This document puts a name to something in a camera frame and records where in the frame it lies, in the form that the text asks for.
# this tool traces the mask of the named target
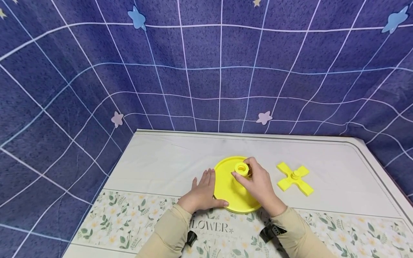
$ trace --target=person's left hand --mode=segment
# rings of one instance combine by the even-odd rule
[[[192,189],[179,199],[178,205],[191,214],[197,210],[228,206],[227,201],[214,199],[214,189],[215,170],[205,170],[198,185],[194,178]]]

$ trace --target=light blue star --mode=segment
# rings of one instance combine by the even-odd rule
[[[387,19],[386,26],[382,29],[382,33],[390,31],[392,34],[402,22],[404,22],[409,15],[406,13],[409,6],[405,6],[401,11],[392,13]]]
[[[143,14],[139,13],[136,6],[133,6],[133,11],[128,11],[128,15],[133,20],[133,27],[135,27],[135,29],[142,28],[144,31],[146,31],[146,18],[145,16],[143,16]]]

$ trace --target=blue fabric backdrop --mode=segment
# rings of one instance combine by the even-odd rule
[[[0,0],[0,257],[62,256],[137,128],[358,137],[412,199],[410,4]]]

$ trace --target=yellow circular base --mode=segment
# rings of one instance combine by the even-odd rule
[[[239,167],[237,164],[245,159],[246,157],[242,156],[232,156],[221,160],[215,166],[214,196],[217,199],[226,200],[230,205],[225,208],[234,213],[250,213],[261,207],[259,202],[231,174]]]

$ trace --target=yellow star-shaped piece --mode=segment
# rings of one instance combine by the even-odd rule
[[[0,8],[0,18],[2,18],[4,20],[5,17],[7,17],[7,15],[5,15],[3,13],[3,9]]]
[[[261,2],[261,0],[254,0],[252,1],[254,3],[254,7],[259,6],[259,3]]]

